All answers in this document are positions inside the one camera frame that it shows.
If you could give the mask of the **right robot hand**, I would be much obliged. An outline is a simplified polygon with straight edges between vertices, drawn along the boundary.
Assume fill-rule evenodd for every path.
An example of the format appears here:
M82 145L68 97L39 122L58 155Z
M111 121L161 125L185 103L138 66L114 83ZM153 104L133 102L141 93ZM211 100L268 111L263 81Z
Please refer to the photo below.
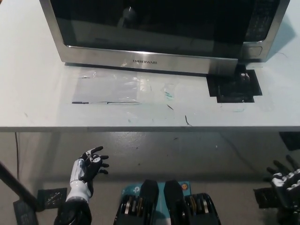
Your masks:
M275 169L267 167L270 174L265 178L269 182L279 206L282 209L299 212L300 211L300 164L290 155L286 155L286 160L291 166L288 168L281 162L274 160Z

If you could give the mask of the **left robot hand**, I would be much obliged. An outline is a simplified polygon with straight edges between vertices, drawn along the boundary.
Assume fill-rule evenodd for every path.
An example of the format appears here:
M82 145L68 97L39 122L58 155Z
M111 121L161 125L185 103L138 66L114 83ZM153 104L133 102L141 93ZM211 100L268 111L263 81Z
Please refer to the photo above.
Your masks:
M108 174L105 168L109 165L104 163L108 156L97 154L103 149L102 146L95 147L84 152L73 164L70 175L70 192L66 201L84 201L89 203L93 196L93 179L96 175Z

